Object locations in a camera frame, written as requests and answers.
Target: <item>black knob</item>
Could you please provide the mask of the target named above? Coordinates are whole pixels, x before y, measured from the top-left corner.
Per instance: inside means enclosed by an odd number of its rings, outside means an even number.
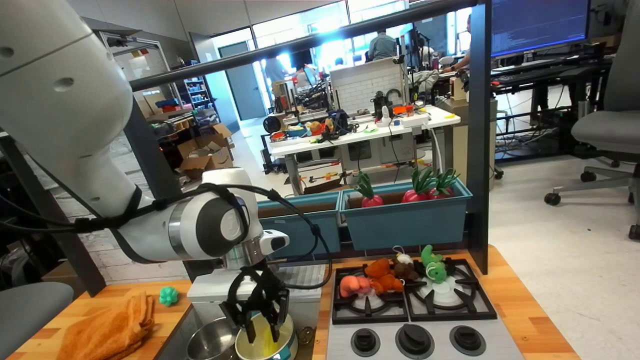
[[[465,350],[476,351],[482,346],[480,334],[468,326],[459,327],[453,334],[453,338],[456,343]]]
[[[409,354],[422,355],[431,348],[431,337],[425,328],[406,323],[398,334],[398,345]]]
[[[356,331],[354,345],[362,352],[369,352],[376,347],[376,337],[369,329]]]

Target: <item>green plush dinosaur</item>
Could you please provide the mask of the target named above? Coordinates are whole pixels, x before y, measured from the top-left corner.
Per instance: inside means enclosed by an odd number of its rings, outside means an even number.
[[[172,288],[171,286],[167,286],[160,290],[160,304],[164,306],[171,306],[178,302],[178,290]]]
[[[442,262],[442,255],[434,254],[432,252],[433,246],[427,245],[422,250],[422,264],[426,269],[427,277],[433,280],[435,283],[440,284],[447,278],[447,270]]]
[[[430,263],[439,263],[442,262],[442,255],[432,253],[433,246],[427,245],[422,250],[422,264],[424,267],[427,267]]]

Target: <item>chair wheel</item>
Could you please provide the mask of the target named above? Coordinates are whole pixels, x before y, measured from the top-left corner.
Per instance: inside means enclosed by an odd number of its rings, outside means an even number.
[[[590,171],[585,171],[583,173],[580,174],[580,180],[583,183],[590,183],[592,181],[596,181],[596,174],[594,172],[590,172]]]
[[[561,199],[560,194],[548,193],[545,195],[545,202],[551,206],[556,206],[560,204],[560,199]]]
[[[631,240],[640,240],[640,225],[631,225],[629,228],[629,238]]]

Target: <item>folded towel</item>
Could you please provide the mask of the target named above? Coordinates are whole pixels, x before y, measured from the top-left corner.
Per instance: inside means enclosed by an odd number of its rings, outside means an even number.
[[[142,292],[71,325],[58,360],[119,360],[142,345],[154,324],[154,300]]]

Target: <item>wooden countertop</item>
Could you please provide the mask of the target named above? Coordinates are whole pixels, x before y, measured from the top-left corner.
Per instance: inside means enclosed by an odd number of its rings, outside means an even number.
[[[178,303],[165,307],[158,301],[160,289],[173,286],[180,293]],[[80,295],[71,305],[53,318],[45,327],[25,342],[8,360],[55,359],[58,355],[67,327],[97,311],[123,302],[139,291],[147,292],[155,298],[153,331],[142,347],[126,357],[129,360],[154,359],[163,349],[166,340],[176,331],[183,318],[188,314],[191,303],[187,300],[187,291],[191,281],[146,282],[121,285],[109,285],[98,295],[91,298],[87,293]]]
[[[458,251],[446,256],[453,259],[464,258],[471,264],[495,310],[526,360],[580,359],[495,247],[489,246],[488,275],[481,275],[467,251]],[[333,267],[360,266],[364,262],[372,261],[336,261]],[[312,360],[326,359],[332,287],[333,281],[330,281],[323,288]]]

